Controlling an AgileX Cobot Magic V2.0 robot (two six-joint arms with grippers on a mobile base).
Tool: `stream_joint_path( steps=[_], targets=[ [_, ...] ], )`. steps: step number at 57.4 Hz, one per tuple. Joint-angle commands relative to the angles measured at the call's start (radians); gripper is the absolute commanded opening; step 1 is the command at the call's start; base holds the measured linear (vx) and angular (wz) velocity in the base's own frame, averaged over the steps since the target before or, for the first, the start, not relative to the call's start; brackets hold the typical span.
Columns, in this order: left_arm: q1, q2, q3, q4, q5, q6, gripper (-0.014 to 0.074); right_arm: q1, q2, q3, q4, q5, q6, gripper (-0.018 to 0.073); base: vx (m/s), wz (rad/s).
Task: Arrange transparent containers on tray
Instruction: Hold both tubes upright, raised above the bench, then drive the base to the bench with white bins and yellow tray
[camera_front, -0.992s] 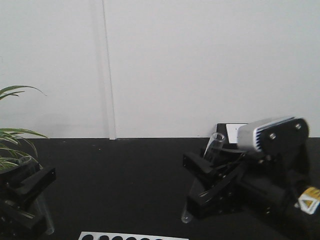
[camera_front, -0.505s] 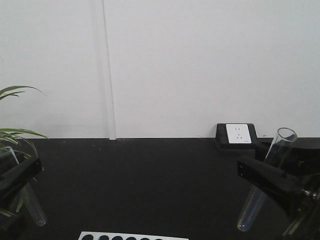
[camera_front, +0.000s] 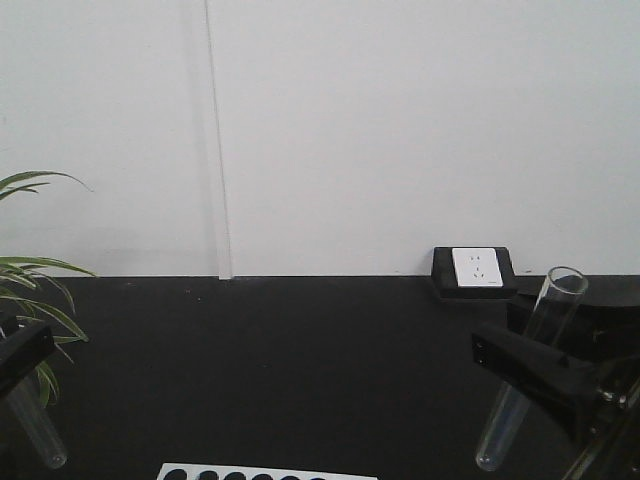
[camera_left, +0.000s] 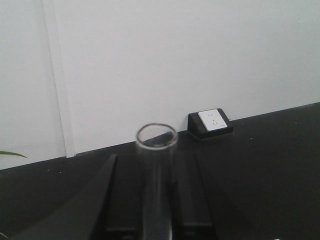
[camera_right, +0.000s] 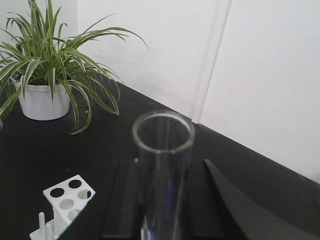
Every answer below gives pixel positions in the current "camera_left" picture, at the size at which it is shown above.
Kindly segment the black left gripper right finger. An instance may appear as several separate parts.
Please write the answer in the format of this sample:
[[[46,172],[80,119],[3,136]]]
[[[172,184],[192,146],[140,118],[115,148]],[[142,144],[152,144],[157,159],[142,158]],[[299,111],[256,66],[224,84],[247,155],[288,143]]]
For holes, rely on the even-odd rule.
[[[217,240],[196,154],[190,151],[178,152],[174,162],[174,175],[174,238]]]

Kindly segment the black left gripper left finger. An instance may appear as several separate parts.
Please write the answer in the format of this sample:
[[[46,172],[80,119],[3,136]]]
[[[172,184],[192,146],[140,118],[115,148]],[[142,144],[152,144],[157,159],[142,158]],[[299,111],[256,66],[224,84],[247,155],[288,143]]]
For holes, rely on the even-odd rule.
[[[84,188],[61,208],[12,240],[91,239],[112,185],[117,155],[112,154]]]

